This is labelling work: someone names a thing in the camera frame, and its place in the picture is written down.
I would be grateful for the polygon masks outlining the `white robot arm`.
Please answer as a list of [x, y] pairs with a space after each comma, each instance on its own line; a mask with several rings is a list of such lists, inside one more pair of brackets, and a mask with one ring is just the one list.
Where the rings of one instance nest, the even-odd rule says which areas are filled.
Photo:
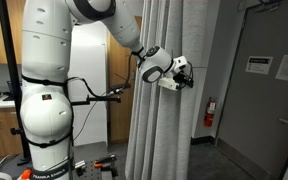
[[20, 116], [32, 157], [24, 180], [73, 180], [73, 108], [66, 92], [72, 30], [102, 22], [114, 39], [137, 57], [146, 83], [177, 90], [174, 80], [188, 64], [159, 46], [146, 50], [124, 0], [26, 0], [22, 26]]

